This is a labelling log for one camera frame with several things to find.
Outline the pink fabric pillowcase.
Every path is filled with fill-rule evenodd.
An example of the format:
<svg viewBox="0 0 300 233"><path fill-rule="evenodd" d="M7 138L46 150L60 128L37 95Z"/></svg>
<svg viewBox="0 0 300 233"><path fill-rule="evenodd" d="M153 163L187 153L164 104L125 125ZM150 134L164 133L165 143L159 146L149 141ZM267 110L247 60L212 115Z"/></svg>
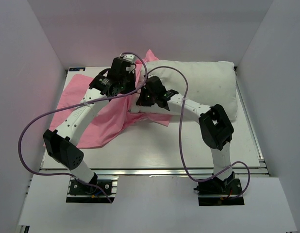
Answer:
<svg viewBox="0 0 300 233"><path fill-rule="evenodd" d="M74 75L67 87L64 88L57 108L60 109L80 102L92 80L92 77L82 74ZM133 96L111 100L88 125L77 147L91 149L104 146L117 137L124 129L141 120L149 119L164 126L169 125L172 118L171 115L130 113L129 108L132 100Z"/></svg>

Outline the white pillow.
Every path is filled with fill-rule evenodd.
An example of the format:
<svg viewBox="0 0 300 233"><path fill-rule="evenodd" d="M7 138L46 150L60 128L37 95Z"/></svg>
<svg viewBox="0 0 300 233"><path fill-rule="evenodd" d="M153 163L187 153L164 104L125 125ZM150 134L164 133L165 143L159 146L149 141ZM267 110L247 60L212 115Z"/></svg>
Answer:
<svg viewBox="0 0 300 233"><path fill-rule="evenodd" d="M146 62L151 75L160 78L167 90L184 94L188 87L189 100L214 106L223 106L230 121L237 118L236 73L234 63L181 62L158 60Z"/></svg>

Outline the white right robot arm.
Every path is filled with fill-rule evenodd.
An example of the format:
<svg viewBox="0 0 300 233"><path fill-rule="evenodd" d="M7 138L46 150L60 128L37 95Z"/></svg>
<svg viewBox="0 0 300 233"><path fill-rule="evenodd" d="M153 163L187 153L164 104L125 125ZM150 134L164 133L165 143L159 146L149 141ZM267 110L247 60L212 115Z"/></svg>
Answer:
<svg viewBox="0 0 300 233"><path fill-rule="evenodd" d="M220 104L203 105L186 99L175 90L166 90L157 76L150 77L136 101L140 112L180 114L199 124L204 143L213 159L214 189L224 194L230 190L234 171L230 159L230 144L234 128Z"/></svg>

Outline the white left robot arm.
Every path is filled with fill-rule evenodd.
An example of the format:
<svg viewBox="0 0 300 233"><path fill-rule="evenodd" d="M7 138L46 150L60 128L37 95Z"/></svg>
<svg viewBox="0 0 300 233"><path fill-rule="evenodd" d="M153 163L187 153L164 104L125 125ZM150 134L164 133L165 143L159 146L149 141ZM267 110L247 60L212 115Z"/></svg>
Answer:
<svg viewBox="0 0 300 233"><path fill-rule="evenodd" d="M113 59L109 69L100 72L89 84L81 105L54 131L43 134L47 153L81 181L81 189L91 194L97 189L97 175L83 160L84 153L77 148L82 134L98 112L117 97L135 90L137 57L125 54Z"/></svg>

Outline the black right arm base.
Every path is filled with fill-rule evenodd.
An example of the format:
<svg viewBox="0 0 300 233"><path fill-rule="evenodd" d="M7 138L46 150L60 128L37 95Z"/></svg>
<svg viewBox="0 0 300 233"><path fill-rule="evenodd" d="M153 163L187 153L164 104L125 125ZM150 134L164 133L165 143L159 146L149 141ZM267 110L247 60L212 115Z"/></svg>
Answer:
<svg viewBox="0 0 300 233"><path fill-rule="evenodd" d="M235 178L226 188L222 189L215 181L198 183L193 189L198 195L199 206L242 206L245 205L242 196L242 186Z"/></svg>

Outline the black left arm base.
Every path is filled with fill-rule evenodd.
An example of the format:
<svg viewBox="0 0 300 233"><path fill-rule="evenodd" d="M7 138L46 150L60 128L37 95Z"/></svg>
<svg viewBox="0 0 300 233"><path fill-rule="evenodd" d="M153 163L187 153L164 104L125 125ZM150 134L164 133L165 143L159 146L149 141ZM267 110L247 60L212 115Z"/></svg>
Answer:
<svg viewBox="0 0 300 233"><path fill-rule="evenodd" d="M118 177L100 176L97 186L108 196L111 202L114 201L117 193ZM84 185L71 178L68 184L66 203L111 203L99 188Z"/></svg>

